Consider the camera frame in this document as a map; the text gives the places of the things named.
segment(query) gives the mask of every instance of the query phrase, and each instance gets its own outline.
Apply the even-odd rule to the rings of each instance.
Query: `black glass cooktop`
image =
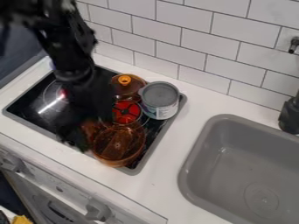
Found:
[[[117,74],[101,67],[97,67],[97,70],[99,74],[111,76]],[[55,80],[54,74],[50,73],[8,106],[4,114],[29,128],[56,139],[53,124],[59,112],[67,107],[68,102],[65,93]],[[149,150],[156,145],[156,139],[161,138],[162,133],[160,132],[165,132],[161,130],[164,130],[163,127],[166,130],[166,126],[169,126],[166,124],[169,122],[169,120],[158,121],[150,119],[146,115],[141,117],[140,123],[146,131],[146,143],[143,147],[143,153],[135,162],[127,166],[128,170],[133,171],[140,165],[144,157],[149,154]]]

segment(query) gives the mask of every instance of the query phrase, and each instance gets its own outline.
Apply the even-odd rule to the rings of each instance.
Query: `white countertop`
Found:
[[[39,151],[45,157],[75,170],[86,178],[100,183],[94,182],[93,185],[89,185],[89,187],[93,187],[92,191],[95,193],[106,186],[110,189],[105,190],[107,199],[109,199],[109,192],[114,193],[115,201],[117,201],[117,197],[122,197],[120,195],[122,194],[167,218],[169,224],[229,223],[194,206],[182,196],[177,187],[177,175],[180,167],[206,121],[211,117],[219,114],[233,114],[278,129],[277,117],[279,113],[97,54],[94,55],[94,60],[100,66],[120,73],[137,74],[147,81],[171,82],[188,97],[187,103],[138,175],[129,176],[116,169],[106,167],[98,161],[55,142],[4,115],[0,115],[0,132],[35,151]],[[0,91],[0,109],[7,106],[49,71],[49,59],[43,59],[4,87]],[[13,150],[23,155],[33,155],[32,151],[24,151],[18,147],[14,147]],[[54,166],[50,166],[47,160],[35,158],[35,163],[53,171],[56,169]],[[77,181],[77,184],[87,184],[80,183],[78,178],[67,177],[66,172],[61,173],[61,175],[65,175],[64,178],[70,181]]]

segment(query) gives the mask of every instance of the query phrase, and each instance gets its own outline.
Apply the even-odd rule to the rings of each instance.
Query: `yellow object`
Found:
[[[118,81],[123,85],[123,86],[127,86],[131,81],[131,77],[129,77],[128,75],[121,75],[118,78]]]
[[[33,222],[30,222],[24,215],[22,216],[16,216],[11,224],[33,224]]]

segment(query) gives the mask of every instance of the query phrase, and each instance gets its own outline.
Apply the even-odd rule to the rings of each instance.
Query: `faucet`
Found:
[[[292,38],[289,53],[293,54],[298,46],[299,37]],[[284,102],[278,121],[281,130],[293,135],[299,134],[299,90],[295,97]]]
[[[293,54],[296,51],[298,46],[299,46],[299,37],[292,38],[289,47],[289,53]]]

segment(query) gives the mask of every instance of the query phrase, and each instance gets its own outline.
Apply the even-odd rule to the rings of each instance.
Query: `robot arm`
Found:
[[[94,63],[90,55],[96,40],[74,0],[2,0],[0,23],[4,25],[3,49],[9,25],[23,25],[51,57],[58,80],[78,83],[91,76]]]
[[[97,41],[94,31],[80,16],[75,0],[1,0],[0,24],[4,27],[0,54],[4,52],[10,24],[17,24],[32,31],[52,59],[56,79],[72,107],[72,113],[62,111],[55,123],[62,142],[86,120],[111,121],[111,77],[97,74],[94,69],[91,53]],[[76,145],[80,144],[77,138],[73,139]]]

